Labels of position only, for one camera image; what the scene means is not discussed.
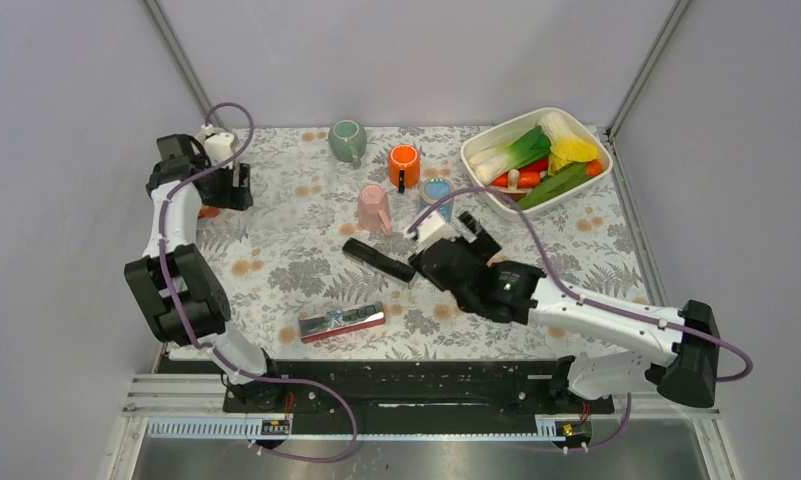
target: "plastic bin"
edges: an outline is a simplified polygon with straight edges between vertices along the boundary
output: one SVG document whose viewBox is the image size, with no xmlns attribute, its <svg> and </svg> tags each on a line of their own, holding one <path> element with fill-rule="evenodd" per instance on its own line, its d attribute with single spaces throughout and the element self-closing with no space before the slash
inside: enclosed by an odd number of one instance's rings
<svg viewBox="0 0 801 480">
<path fill-rule="evenodd" d="M 600 175 L 592 178 L 591 180 L 587 181 L 586 183 L 578 186 L 577 188 L 573 188 L 562 195 L 559 195 L 556 198 L 552 198 L 541 205 L 536 205 L 533 208 L 524 210 L 524 213 L 527 216 L 538 215 L 546 210 L 549 210 L 556 205 L 559 205 L 566 199 L 576 195 L 577 193 L 591 188 L 592 185 L 599 182 L 603 177 L 609 175 L 609 172 L 612 170 L 612 156 L 609 155 L 609 151 L 606 150 L 606 147 L 600 143 L 600 141 L 592 135 L 591 132 L 576 118 L 571 116 L 568 112 L 553 108 L 553 107 L 545 107 L 539 108 L 538 110 L 534 110 L 532 112 L 526 113 L 521 115 L 520 117 L 513 118 L 507 122 L 503 122 L 496 127 L 492 127 L 482 133 L 479 133 L 467 140 L 465 143 L 462 144 L 462 166 L 465 168 L 465 171 L 468 172 L 468 176 L 471 178 L 471 181 L 474 185 L 483 186 L 480 183 L 477 176 L 474 174 L 471 166 L 468 164 L 468 158 L 472 157 L 474 154 L 481 150 L 485 150 L 487 148 L 496 147 L 497 145 L 502 145 L 504 143 L 509 143 L 517 140 L 521 135 L 527 133 L 531 128 L 533 128 L 537 123 L 538 120 L 549 112 L 559 112 L 565 117 L 565 122 L 567 122 L 568 127 L 570 127 L 571 131 L 574 132 L 578 137 L 582 138 L 583 140 L 592 143 L 594 146 L 597 147 L 598 152 L 598 160 L 601 164 L 603 164 L 603 173 Z M 491 205 L 491 208 L 497 212 L 497 215 L 502 217 L 505 220 L 510 222 L 517 222 L 520 221 L 520 217 L 518 214 L 515 213 L 514 210 L 504 205 L 500 200 L 494 197 L 494 195 L 490 193 L 482 193 L 481 194 L 483 199 L 486 203 Z"/>
</svg>

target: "leaf pattern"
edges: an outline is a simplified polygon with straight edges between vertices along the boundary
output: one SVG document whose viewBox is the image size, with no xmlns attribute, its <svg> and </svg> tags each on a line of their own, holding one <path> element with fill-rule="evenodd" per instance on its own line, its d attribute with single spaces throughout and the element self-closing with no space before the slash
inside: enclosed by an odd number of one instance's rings
<svg viewBox="0 0 801 480">
<path fill-rule="evenodd" d="M 459 149 L 483 127 L 368 128 L 360 169 L 327 161 L 327 130 L 256 130 L 242 160 L 252 166 L 254 206 L 200 222 L 197 245 L 226 290 L 234 326 L 249 341 L 272 357 L 292 359 L 547 359 L 619 351 L 543 325 L 495 324 L 465 314 L 449 293 L 424 279 L 412 288 L 398 287 L 341 254 L 353 237 L 406 261 L 415 244 L 399 232 L 419 212 L 418 190 L 400 195 L 388 182 L 388 152 L 400 143 L 415 145 L 422 154 L 422 179 L 424 170 L 431 175 L 434 169 L 457 187 L 467 186 Z M 247 132 L 236 133 L 244 138 Z M 369 183 L 389 192 L 394 235 L 358 227 L 356 196 Z M 539 262 L 521 224 L 501 220 L 479 197 L 457 198 L 454 212 L 462 210 L 480 219 L 502 245 L 499 258 Z M 620 298 L 647 297 L 609 177 L 532 220 L 567 282 Z M 296 339 L 299 317 L 372 301 L 385 305 L 384 326 L 310 344 Z M 173 358 L 202 355 L 187 347 L 171 350 Z"/>
</svg>

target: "mug handle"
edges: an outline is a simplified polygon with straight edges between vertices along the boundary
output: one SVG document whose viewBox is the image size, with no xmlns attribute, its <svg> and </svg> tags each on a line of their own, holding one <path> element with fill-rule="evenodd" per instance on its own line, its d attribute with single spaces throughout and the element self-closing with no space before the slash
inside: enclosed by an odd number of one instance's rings
<svg viewBox="0 0 801 480">
<path fill-rule="evenodd" d="M 391 219 L 388 218 L 388 214 L 385 213 L 385 210 L 379 211 L 379 218 L 382 219 L 382 231 L 386 235 L 391 235 L 393 230 L 391 229 Z"/>
<path fill-rule="evenodd" d="M 362 159 L 359 157 L 359 152 L 356 147 L 350 146 L 350 158 L 352 158 L 353 167 L 359 168 L 362 166 Z"/>
</svg>

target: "table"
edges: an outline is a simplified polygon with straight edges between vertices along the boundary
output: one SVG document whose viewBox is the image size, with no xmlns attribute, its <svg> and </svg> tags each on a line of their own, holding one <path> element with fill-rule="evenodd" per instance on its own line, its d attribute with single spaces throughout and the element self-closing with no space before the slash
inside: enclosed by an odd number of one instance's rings
<svg viewBox="0 0 801 480">
<path fill-rule="evenodd" d="M 277 359 L 554 359 L 620 351 L 602 340 L 559 328 L 496 324 L 465 314 L 449 293 L 439 292 L 422 278 L 411 289 L 399 288 L 341 254 L 341 245 L 350 237 L 395 259 L 405 260 L 414 252 L 414 243 L 397 231 L 418 213 L 418 192 L 413 188 L 400 195 L 388 182 L 386 157 L 391 147 L 415 145 L 422 154 L 422 180 L 446 177 L 461 188 L 469 180 L 462 171 L 459 149 L 464 140 L 485 128 L 367 128 L 368 147 L 361 169 L 346 164 L 335 165 L 334 170 L 315 166 L 315 175 L 306 171 L 293 177 L 292 161 L 273 158 L 323 161 L 330 155 L 328 129 L 258 129 L 244 155 L 244 161 L 253 166 L 254 187 L 256 182 L 291 186 L 292 201 L 312 199 L 309 215 L 317 220 L 294 228 L 277 228 L 274 223 L 259 228 L 242 224 L 239 219 L 245 214 L 231 212 L 217 219 L 215 228 L 198 233 L 197 244 L 231 302 L 230 328 L 241 329 L 248 340 Z M 247 132 L 236 133 L 245 138 Z M 395 224 L 390 237 L 358 225 L 356 195 L 368 183 L 390 192 Z M 268 203 L 260 201 L 256 190 L 253 208 L 260 212 Z M 477 197 L 457 198 L 454 217 L 462 210 L 477 217 L 503 246 L 496 258 L 538 263 L 538 253 L 522 224 L 500 219 Z M 634 242 L 611 176 L 535 217 L 533 223 L 566 281 L 647 302 Z M 375 300 L 387 306 L 384 326 L 310 344 L 299 340 L 298 318 Z M 205 358 L 190 347 L 170 348 L 169 354 L 175 360 Z"/>
</svg>

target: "gray wall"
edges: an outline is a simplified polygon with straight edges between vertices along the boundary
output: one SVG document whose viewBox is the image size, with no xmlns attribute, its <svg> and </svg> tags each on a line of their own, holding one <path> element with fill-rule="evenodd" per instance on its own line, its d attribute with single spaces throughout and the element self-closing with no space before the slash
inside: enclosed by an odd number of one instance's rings
<svg viewBox="0 0 801 480">
<path fill-rule="evenodd" d="M 199 112 L 133 0 L 0 1 L 0 478 L 90 479 L 155 349 L 122 278 Z"/>
<path fill-rule="evenodd" d="M 719 393 L 745 478 L 800 479 L 801 0 L 694 2 L 619 148 L 671 299 L 754 358 Z"/>
<path fill-rule="evenodd" d="M 674 0 L 161 4 L 211 99 L 264 125 L 487 125 L 543 106 L 606 125 Z"/>
</svg>

